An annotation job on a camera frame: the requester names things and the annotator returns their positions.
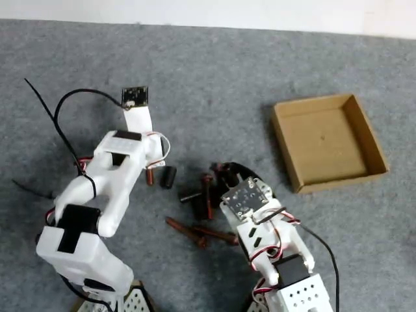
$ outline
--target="cardboard tray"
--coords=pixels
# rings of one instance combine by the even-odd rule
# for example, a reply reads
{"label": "cardboard tray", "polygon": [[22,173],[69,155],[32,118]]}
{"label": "cardboard tray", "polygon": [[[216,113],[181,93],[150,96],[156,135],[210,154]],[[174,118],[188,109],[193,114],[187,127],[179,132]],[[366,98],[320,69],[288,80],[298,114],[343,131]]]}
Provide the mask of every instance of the cardboard tray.
{"label": "cardboard tray", "polygon": [[361,183],[389,171],[353,94],[278,103],[272,119],[295,192]]}

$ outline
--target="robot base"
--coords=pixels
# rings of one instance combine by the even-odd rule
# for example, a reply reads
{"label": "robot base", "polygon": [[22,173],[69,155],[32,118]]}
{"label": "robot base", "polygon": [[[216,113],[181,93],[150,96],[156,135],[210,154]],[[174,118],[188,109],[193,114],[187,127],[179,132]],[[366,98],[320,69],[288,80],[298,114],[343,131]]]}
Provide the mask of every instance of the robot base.
{"label": "robot base", "polygon": [[[133,281],[130,292],[124,297],[124,307],[118,312],[155,312],[154,304],[143,284],[140,281]],[[71,309],[71,312],[108,312],[102,304],[93,304],[79,300]]]}

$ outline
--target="white wall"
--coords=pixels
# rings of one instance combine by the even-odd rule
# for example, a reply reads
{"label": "white wall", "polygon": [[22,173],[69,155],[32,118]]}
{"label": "white wall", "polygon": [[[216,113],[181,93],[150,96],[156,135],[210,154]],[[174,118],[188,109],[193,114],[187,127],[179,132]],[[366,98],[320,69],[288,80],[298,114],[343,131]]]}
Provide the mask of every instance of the white wall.
{"label": "white wall", "polygon": [[416,38],[416,0],[0,0],[0,18]]}

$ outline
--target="circuit board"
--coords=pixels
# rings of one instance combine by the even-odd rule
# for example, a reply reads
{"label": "circuit board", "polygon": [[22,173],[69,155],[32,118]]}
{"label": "circuit board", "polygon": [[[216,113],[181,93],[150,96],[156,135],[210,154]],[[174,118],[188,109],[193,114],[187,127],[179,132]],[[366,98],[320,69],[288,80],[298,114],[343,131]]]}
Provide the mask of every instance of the circuit board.
{"label": "circuit board", "polygon": [[226,192],[222,200],[240,220],[268,203],[266,196],[251,177]]}

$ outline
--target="metal plate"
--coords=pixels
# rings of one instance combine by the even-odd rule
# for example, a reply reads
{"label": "metal plate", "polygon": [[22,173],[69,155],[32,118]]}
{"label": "metal plate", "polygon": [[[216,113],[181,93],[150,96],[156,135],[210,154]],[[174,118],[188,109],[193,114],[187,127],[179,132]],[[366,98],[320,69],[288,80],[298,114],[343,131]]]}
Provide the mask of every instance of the metal plate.
{"label": "metal plate", "polygon": [[268,203],[266,196],[251,177],[226,192],[222,200],[240,220]]}
{"label": "metal plate", "polygon": [[[120,312],[150,312],[143,292],[140,289],[133,289],[124,302],[123,310]],[[102,304],[84,302],[77,312],[108,312]]]}

